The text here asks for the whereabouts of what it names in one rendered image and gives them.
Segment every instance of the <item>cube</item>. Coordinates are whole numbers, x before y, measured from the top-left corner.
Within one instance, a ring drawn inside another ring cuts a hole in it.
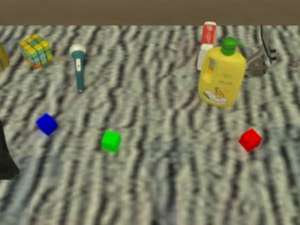
[[[239,143],[247,152],[251,152],[261,141],[262,137],[254,129],[250,129],[240,136]]]
[[[54,131],[58,129],[58,124],[55,118],[47,113],[42,115],[37,120],[36,124],[40,131],[42,131],[47,136],[50,136]]]
[[[121,135],[113,131],[106,131],[101,140],[101,146],[109,152],[117,152],[121,144]]]
[[[0,72],[9,66],[9,58],[5,53],[2,43],[0,42]]]
[[[24,59],[33,68],[40,68],[53,60],[49,43],[38,34],[33,34],[19,43]]]

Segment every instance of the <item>brown wall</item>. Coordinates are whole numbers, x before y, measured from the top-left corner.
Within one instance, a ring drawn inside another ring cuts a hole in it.
[[[300,0],[1,0],[0,25],[300,24]]]

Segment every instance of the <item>blue cube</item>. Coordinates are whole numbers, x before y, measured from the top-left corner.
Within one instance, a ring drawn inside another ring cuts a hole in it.
[[[42,115],[36,122],[40,131],[45,135],[50,136],[55,130],[58,129],[58,124],[52,116],[49,114]]]

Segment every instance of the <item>red cube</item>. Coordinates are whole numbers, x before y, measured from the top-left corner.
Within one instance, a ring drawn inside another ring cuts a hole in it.
[[[247,152],[251,152],[260,144],[261,140],[262,137],[254,129],[250,129],[240,136],[239,143]]]

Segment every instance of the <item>white brush head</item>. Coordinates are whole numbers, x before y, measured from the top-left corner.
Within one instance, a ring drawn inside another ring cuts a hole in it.
[[[70,54],[72,54],[72,52],[74,52],[74,51],[82,51],[82,52],[86,53],[86,48],[81,44],[73,44],[70,47]]]

